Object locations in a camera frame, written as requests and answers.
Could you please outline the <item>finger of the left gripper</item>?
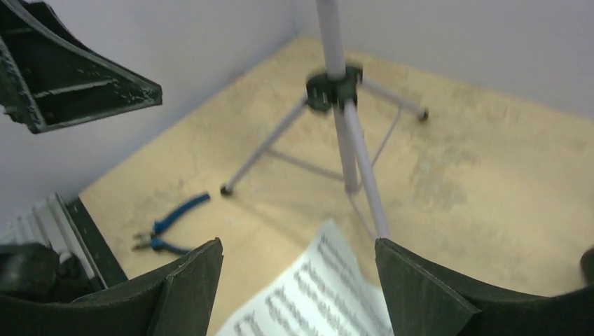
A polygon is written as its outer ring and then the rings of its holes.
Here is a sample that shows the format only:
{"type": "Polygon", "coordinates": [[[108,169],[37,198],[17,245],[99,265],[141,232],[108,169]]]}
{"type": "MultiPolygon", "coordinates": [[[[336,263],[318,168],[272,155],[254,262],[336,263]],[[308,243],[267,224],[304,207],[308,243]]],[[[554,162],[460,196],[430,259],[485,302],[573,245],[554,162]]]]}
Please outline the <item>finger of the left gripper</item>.
{"type": "Polygon", "coordinates": [[[162,102],[161,85],[89,49],[46,2],[1,2],[1,109],[32,134],[162,102]]]}

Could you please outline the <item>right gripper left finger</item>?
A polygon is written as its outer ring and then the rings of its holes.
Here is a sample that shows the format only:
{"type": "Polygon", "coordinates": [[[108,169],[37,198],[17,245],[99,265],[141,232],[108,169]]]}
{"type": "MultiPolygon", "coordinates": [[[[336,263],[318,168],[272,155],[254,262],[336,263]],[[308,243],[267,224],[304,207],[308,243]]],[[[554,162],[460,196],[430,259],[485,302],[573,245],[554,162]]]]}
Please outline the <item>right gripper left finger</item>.
{"type": "Polygon", "coordinates": [[[58,254],[42,244],[1,247],[2,335],[206,335],[223,264],[215,238],[108,289],[63,303],[58,254]]]}

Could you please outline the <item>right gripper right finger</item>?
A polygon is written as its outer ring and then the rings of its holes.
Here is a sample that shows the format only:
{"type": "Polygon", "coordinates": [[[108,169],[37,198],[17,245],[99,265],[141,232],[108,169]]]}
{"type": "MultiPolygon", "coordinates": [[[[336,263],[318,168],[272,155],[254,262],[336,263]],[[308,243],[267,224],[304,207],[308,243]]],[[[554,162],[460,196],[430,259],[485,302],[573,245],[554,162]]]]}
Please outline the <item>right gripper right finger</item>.
{"type": "Polygon", "coordinates": [[[494,286],[387,238],[375,263],[395,335],[592,335],[593,286],[552,297],[494,286]]]}

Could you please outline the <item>white sheet music page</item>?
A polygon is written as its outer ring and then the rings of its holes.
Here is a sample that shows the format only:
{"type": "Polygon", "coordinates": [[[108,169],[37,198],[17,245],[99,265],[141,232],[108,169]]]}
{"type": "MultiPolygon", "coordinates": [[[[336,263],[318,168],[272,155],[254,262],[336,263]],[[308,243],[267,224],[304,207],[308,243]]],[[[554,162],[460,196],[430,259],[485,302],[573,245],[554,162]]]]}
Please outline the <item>white sheet music page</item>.
{"type": "Polygon", "coordinates": [[[394,335],[380,287],[365,280],[333,220],[218,335],[394,335]]]}

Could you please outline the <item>lilac music stand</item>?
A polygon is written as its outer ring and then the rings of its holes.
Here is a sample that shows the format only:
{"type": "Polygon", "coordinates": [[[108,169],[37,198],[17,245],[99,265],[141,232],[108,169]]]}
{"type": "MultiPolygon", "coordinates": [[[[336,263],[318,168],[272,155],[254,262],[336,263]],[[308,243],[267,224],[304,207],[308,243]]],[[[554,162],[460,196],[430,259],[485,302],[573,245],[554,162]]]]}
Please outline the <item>lilac music stand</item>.
{"type": "Polygon", "coordinates": [[[251,170],[264,153],[273,154],[278,158],[293,162],[321,175],[331,178],[336,177],[336,174],[331,171],[312,166],[272,149],[276,140],[303,114],[305,109],[310,109],[318,115],[332,113],[335,120],[343,170],[342,174],[337,178],[343,181],[345,193],[350,202],[354,201],[360,190],[364,190],[374,224],[373,228],[366,228],[370,237],[372,239],[388,238],[389,225],[380,198],[373,166],[380,157],[399,120],[397,118],[393,120],[376,154],[370,156],[357,113],[357,88],[362,86],[366,90],[385,98],[395,104],[399,112],[410,112],[421,123],[428,120],[429,111],[427,108],[408,101],[365,78],[360,66],[347,64],[337,1],[317,1],[316,7],[324,51],[325,70],[308,78],[305,94],[249,156],[247,161],[221,186],[220,193],[224,197],[232,195],[235,185],[251,170]]]}

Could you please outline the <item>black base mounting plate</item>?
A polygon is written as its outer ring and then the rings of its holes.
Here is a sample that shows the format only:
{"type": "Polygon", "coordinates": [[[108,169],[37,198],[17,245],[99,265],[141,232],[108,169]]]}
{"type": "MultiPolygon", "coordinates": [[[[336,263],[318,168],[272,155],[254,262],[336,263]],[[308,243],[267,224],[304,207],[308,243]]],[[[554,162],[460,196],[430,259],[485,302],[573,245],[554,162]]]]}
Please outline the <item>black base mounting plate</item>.
{"type": "Polygon", "coordinates": [[[65,206],[85,251],[85,258],[95,273],[93,281],[96,287],[107,289],[126,282],[128,278],[81,199],[69,200],[65,206]]]}

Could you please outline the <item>blue handled pliers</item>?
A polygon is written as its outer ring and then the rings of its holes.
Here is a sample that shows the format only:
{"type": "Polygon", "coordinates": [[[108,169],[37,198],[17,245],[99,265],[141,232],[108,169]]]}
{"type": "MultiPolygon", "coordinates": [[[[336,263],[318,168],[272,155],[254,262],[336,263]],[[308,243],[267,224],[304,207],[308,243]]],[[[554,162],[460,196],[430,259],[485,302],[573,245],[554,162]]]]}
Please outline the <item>blue handled pliers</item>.
{"type": "Polygon", "coordinates": [[[180,246],[168,242],[163,239],[163,235],[174,226],[182,217],[184,217],[190,210],[210,201],[211,196],[208,192],[203,192],[194,195],[181,204],[177,205],[166,216],[155,220],[152,228],[149,231],[138,232],[133,236],[137,242],[132,248],[132,251],[139,251],[143,249],[151,249],[155,252],[166,251],[177,256],[182,256],[191,251],[191,248],[180,246]]]}

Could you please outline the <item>aluminium rail frame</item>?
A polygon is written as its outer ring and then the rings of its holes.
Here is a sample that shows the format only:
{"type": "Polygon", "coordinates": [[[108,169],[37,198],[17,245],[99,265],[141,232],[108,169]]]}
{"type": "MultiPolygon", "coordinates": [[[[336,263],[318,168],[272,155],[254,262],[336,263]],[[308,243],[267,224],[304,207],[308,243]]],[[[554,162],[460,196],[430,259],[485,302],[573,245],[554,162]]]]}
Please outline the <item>aluminium rail frame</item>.
{"type": "Polygon", "coordinates": [[[57,193],[47,196],[30,210],[1,226],[2,245],[27,243],[43,244],[61,256],[75,255],[87,278],[93,280],[98,288],[107,288],[97,263],[92,259],[90,248],[83,241],[83,235],[76,227],[74,218],[57,193]]]}

